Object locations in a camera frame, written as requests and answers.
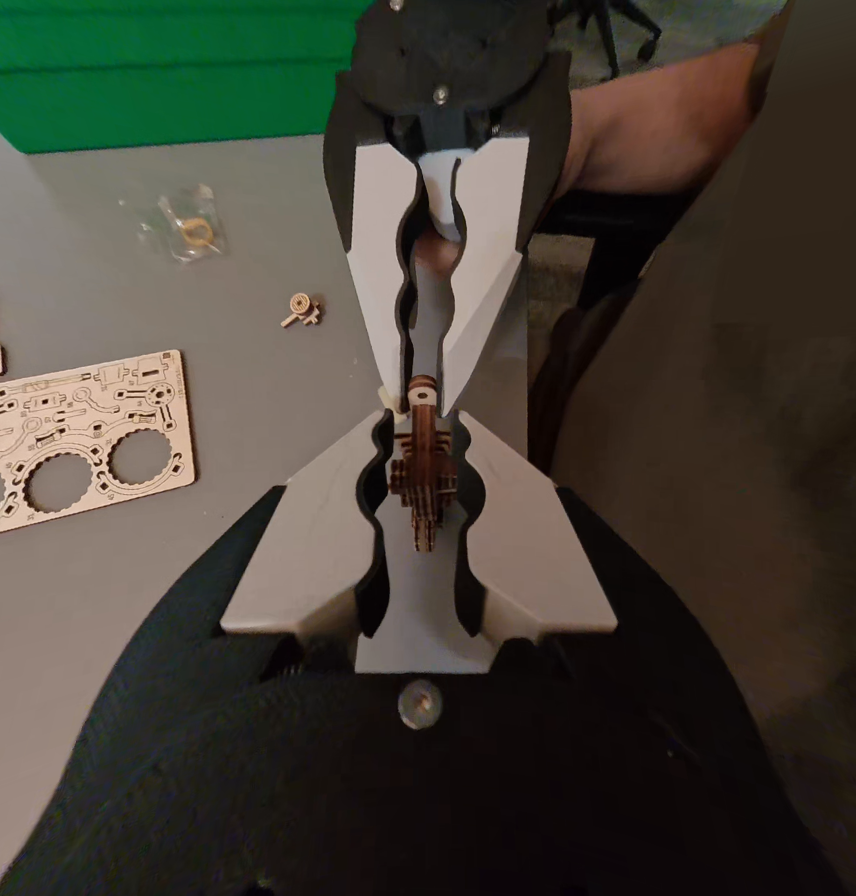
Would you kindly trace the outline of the person's trouser leg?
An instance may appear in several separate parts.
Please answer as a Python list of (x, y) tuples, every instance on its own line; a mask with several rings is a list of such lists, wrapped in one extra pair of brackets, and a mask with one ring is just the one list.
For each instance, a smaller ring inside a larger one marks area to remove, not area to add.
[(592, 353), (555, 472), (700, 619), (856, 894), (856, 2), (744, 41), (756, 116)]

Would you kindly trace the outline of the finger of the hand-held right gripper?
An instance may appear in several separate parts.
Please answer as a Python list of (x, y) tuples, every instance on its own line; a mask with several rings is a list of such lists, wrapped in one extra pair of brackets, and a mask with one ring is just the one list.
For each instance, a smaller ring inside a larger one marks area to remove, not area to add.
[(417, 295), (404, 231), (421, 199), (420, 170), (392, 144), (357, 147), (346, 256), (377, 373), (399, 415), (408, 412), (410, 316)]
[(454, 314), (442, 344), (442, 415), (467, 387), (523, 261), (517, 248), (527, 136), (497, 137), (456, 163), (451, 200), (462, 234)]

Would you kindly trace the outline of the black office chair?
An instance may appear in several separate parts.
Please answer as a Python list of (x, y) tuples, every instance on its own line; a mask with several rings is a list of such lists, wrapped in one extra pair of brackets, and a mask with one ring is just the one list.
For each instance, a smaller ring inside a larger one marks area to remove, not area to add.
[(555, 21), (561, 22), (573, 14), (578, 17), (578, 28), (585, 31), (590, 20), (595, 19), (610, 68), (611, 80), (614, 80), (620, 75), (620, 67), (612, 29), (612, 11), (648, 32), (648, 37), (637, 51), (636, 58), (641, 63), (650, 62), (657, 52), (662, 31), (634, 1), (558, 1)]

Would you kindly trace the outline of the clear plastic bag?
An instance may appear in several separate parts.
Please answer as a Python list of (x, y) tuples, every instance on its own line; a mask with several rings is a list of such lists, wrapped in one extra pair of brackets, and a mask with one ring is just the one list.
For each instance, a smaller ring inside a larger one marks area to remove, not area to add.
[[(219, 214), (216, 194), (204, 183), (175, 187), (144, 206), (131, 207), (127, 200), (120, 206), (135, 219), (139, 242), (174, 263), (189, 265), (228, 254), (229, 244)], [(177, 221), (184, 218), (206, 218), (214, 230), (213, 244), (192, 248), (181, 238)]]

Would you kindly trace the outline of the green plastic bin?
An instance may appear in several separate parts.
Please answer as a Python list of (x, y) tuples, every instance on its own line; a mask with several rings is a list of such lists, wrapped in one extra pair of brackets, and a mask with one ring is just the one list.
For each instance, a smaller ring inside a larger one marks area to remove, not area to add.
[(0, 1), (0, 135), (42, 154), (322, 133), (365, 1)]

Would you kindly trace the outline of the assembled wooden puzzle model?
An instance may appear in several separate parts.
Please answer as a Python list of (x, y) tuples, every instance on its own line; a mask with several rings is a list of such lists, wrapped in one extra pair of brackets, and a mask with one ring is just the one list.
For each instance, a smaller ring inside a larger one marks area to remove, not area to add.
[(407, 397), (411, 429), (395, 435), (400, 456), (391, 461), (389, 491), (411, 512), (415, 550), (431, 553), (445, 511), (457, 499), (457, 464), (451, 433), (438, 428), (436, 380), (412, 377)]

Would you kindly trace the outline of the wooden sheet with gear holes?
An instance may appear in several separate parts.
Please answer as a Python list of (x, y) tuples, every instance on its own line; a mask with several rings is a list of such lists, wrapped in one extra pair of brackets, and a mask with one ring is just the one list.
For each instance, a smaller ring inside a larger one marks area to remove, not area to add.
[[(169, 444), (163, 470), (131, 484), (113, 471), (117, 446), (151, 431)], [(81, 459), (86, 492), (64, 509), (35, 509), (29, 483), (46, 462)], [(182, 355), (164, 350), (0, 383), (0, 533), (162, 494), (197, 471)]]

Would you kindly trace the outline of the person's right hand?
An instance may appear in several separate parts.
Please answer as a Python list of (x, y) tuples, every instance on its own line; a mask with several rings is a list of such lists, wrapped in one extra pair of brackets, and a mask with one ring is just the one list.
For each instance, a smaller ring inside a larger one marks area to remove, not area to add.
[(452, 274), (461, 248), (461, 243), (427, 230), (416, 239), (413, 255), (420, 268), (444, 279)]

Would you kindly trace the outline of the small wooden disc part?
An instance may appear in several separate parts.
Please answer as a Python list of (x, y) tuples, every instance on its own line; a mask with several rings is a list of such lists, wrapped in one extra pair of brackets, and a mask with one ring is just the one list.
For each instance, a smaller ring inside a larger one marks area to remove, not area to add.
[(300, 323), (302, 326), (317, 326), (322, 321), (323, 306), (319, 299), (306, 293), (295, 293), (289, 301), (290, 314), (281, 322), (283, 330)]

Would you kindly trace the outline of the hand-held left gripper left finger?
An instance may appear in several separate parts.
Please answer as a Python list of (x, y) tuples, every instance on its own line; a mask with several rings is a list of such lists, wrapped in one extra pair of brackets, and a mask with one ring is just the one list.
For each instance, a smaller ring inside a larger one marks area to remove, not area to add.
[(388, 493), (389, 410), (369, 414), (285, 483), (223, 613), (226, 633), (354, 639), (389, 603), (376, 510)]

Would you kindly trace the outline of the grey desk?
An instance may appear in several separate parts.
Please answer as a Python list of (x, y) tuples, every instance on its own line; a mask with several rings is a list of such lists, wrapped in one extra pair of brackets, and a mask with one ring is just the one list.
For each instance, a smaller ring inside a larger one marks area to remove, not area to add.
[[(223, 257), (174, 263), (120, 206), (204, 183)], [(283, 330), (295, 293), (322, 321)], [(0, 875), (116, 659), (179, 575), (380, 408), (322, 138), (23, 155), (0, 136), (0, 343), (10, 379), (180, 350), (197, 479), (0, 533)]]

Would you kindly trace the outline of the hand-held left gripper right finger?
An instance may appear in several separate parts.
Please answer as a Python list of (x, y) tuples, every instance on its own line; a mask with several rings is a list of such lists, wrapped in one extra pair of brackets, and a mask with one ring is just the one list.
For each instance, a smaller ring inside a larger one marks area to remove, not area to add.
[(613, 632), (614, 610), (553, 482), (464, 411), (455, 460), (465, 515), (455, 607), (466, 632), (489, 641)]

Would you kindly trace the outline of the black metal frame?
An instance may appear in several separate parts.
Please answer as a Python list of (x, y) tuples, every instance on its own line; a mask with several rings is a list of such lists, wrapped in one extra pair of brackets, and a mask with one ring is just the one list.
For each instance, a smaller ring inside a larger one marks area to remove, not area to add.
[(699, 193), (699, 188), (649, 195), (574, 189), (552, 204), (537, 233), (592, 241), (577, 301), (588, 312), (640, 277)]

